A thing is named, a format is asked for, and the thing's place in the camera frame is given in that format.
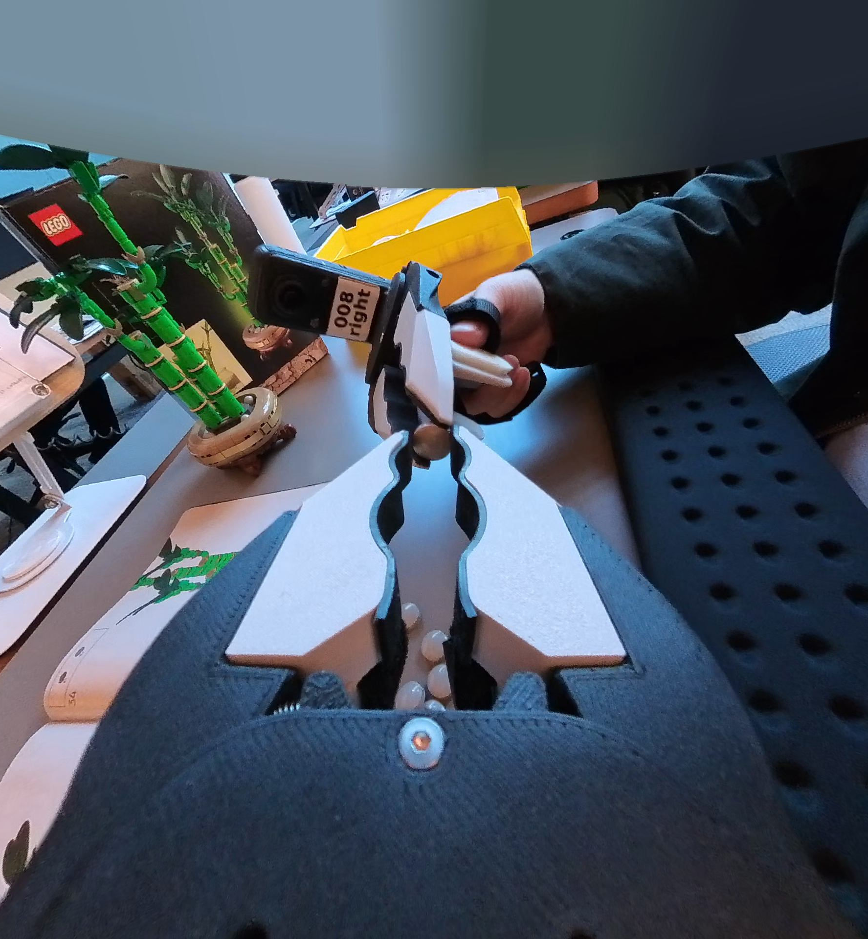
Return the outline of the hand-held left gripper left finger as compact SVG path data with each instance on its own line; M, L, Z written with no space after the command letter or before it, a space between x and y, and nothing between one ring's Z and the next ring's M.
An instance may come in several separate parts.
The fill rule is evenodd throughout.
M393 707L407 640L390 543L411 473L408 433L396 432L303 503L230 661L330 671L363 707Z

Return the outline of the bamboo print instruction booklet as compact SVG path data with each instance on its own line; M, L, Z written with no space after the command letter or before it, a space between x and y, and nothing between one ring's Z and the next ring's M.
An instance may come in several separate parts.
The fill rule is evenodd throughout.
M98 721L170 619L283 513L322 484L195 507L130 589L75 643L46 687L52 722Z

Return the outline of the person's right hand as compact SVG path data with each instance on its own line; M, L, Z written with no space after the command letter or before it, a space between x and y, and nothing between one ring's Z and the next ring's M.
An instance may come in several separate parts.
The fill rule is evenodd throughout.
M458 305L474 299L497 308L500 343L496 353L512 367L508 388L481 385L462 393L466 414L479 424L488 425L508 420L521 408L530 394L533 379L530 367L546 357L554 340L545 313L543 288L530 269L490 278L460 299Z

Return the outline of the yellow plastic bin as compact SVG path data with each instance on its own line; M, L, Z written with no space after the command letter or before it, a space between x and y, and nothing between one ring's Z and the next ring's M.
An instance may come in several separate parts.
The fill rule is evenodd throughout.
M432 207L461 190L411 195L361 216L349 229L336 229L315 255L386 279L410 261L426 265L441 274L440 302L447 306L533 254L517 189L497 189L496 202L375 245L380 238L413 229Z

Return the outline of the black perforated panel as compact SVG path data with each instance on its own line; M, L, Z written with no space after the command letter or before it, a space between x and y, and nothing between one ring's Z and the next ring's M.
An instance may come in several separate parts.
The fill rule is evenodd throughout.
M868 935L868 510L733 339L599 382L643 570L721 665Z

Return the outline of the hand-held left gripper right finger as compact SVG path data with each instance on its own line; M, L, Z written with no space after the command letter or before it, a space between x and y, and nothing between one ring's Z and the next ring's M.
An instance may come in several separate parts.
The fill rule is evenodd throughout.
M465 429L451 472L459 560L450 685L459 710L488 710L510 676L546 679L625 660L618 632L555 499Z

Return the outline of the black toy set box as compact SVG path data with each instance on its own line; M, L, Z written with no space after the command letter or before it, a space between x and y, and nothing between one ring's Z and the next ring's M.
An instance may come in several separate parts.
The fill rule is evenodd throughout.
M327 355L319 337L286 330L272 333L268 349L247 345L265 336L247 306L249 265L262 241L226 175L123 158L99 170L115 177L102 196L136 246L185 248L165 260L165 307L232 391L281 394ZM121 256L72 179L6 201L0 220L51 273L76 256Z

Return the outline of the brown box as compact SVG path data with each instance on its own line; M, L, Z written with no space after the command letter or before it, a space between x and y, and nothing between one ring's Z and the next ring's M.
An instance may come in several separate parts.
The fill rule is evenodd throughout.
M597 180L518 188L530 228L550 224L590 209L599 198Z

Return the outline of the white paper roll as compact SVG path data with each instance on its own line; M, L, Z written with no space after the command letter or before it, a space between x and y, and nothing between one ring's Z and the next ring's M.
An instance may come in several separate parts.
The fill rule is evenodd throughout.
M301 254L306 252L270 179L249 176L238 179L233 185L266 245Z

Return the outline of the white leaf print page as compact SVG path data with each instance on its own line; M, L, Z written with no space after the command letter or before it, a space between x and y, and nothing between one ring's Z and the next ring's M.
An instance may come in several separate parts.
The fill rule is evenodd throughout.
M0 902L52 825L97 723L49 723L0 782Z

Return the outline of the white sign stand base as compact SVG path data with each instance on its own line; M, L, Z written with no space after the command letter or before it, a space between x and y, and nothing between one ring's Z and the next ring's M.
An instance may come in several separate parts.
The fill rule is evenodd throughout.
M144 489L129 476L62 493L30 435L15 441L51 506L0 555L0 656L38 619Z

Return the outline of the green brick bamboo model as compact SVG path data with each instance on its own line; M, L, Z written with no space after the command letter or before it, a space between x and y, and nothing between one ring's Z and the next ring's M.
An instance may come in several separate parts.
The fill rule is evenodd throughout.
M58 319L66 335L79 335L83 316L95 318L121 346L154 375L197 418L187 441L190 454L205 466L238 468L258 476L265 457L293 440L275 393L252 389L238 398L194 346L166 308L160 289L166 259L185 250L182 244L148 249L133 241L104 197L119 176L104 175L86 151L65 147L16 144L0 151L0 170L67 171L79 195L117 246L115 257L75 256L66 271L50 279L18 285L9 314L13 328L36 304L52 305L23 328L26 352L35 336Z

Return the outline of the person's right forearm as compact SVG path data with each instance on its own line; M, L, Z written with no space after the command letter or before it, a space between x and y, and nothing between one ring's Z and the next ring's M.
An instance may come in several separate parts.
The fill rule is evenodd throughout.
M534 255L545 362L581 366L819 310L867 183L868 138L739 161Z

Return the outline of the person's dark jacket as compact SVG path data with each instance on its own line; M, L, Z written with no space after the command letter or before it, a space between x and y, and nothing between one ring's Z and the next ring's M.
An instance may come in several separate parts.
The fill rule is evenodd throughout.
M817 439L868 422L868 184L839 254L829 352L790 404Z

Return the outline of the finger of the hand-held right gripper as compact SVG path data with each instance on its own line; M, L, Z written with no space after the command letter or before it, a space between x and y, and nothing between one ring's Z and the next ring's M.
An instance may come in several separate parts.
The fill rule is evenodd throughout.
M453 424L451 328L442 313L403 308L393 335L408 397L434 424Z
M409 452L415 466L423 457L415 452L413 437L421 426L423 414L405 389L404 369L384 365L370 388L370 427L383 440L406 431L411 439Z

